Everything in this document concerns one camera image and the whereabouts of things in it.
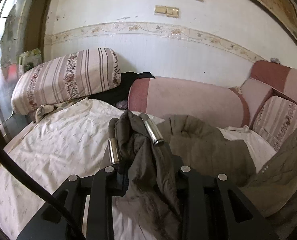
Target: round metal pin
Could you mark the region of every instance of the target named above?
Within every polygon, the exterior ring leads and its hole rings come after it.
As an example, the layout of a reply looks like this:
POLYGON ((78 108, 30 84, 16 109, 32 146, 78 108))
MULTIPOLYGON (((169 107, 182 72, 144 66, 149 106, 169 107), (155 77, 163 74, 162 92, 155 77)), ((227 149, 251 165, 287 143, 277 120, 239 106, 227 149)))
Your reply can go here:
POLYGON ((228 179, 228 176, 226 176, 225 174, 222 174, 222 173, 219 174, 217 177, 219 178, 219 180, 222 180, 222 181, 225 181, 228 179))
POLYGON ((73 182, 73 181, 76 181, 77 178, 78 178, 78 176, 75 175, 75 174, 73 174, 73 175, 71 175, 71 176, 68 177, 68 180, 69 180, 70 182, 73 182))
POLYGON ((107 173, 111 173, 111 172, 113 172, 114 171, 114 167, 113 166, 107 166, 106 168, 105 168, 105 172, 107 172, 107 173))
POLYGON ((191 168, 190 168, 189 166, 182 166, 182 167, 181 167, 181 170, 182 170, 183 172, 189 172, 189 171, 191 170, 191 168))

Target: metal cylinder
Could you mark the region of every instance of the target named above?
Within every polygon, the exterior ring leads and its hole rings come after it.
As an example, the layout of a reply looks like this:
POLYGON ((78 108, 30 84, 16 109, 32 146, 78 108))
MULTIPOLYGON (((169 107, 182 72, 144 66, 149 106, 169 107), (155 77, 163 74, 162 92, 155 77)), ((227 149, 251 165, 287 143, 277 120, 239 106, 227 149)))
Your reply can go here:
POLYGON ((108 151, 109 151, 109 158, 111 160, 111 164, 118 164, 120 163, 120 153, 118 150, 118 144, 116 138, 110 138, 107 141, 108 151))
POLYGON ((154 146, 164 142, 161 132, 151 119, 147 119, 144 125, 154 146))

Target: striped pillow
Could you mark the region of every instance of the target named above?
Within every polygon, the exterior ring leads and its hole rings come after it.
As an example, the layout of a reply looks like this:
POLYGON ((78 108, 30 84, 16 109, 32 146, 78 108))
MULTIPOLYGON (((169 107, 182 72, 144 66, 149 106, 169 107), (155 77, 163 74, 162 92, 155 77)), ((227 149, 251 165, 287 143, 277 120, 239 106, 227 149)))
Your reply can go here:
POLYGON ((29 114, 53 105, 117 87, 120 68, 112 49, 87 49, 56 58, 26 72, 16 84, 11 105, 29 114))
POLYGON ((253 125, 253 131, 276 151, 296 128, 297 104, 277 96, 266 101, 253 125))

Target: wallpaper border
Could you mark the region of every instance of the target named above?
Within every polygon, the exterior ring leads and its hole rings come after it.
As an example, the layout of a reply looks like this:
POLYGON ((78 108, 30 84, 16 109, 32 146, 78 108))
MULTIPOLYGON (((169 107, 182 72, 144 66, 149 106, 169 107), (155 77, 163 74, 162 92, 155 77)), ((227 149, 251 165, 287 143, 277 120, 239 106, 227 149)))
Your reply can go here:
POLYGON ((113 22, 83 26, 54 35, 45 35, 44 45, 54 45, 91 36, 114 34, 145 34, 193 41, 225 50, 251 62, 265 60, 254 52, 216 35, 183 26, 152 22, 113 22))

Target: yellowed switch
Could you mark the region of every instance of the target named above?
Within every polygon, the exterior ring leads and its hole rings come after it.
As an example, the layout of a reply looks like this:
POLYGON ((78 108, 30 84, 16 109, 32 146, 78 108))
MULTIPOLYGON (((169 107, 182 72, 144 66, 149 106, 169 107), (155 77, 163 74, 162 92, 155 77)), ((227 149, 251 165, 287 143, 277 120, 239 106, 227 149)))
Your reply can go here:
POLYGON ((166 14, 167 13, 167 7, 156 5, 155 6, 155 14, 166 14))
POLYGON ((179 17, 179 9, 174 7, 167 7, 167 17, 179 17))

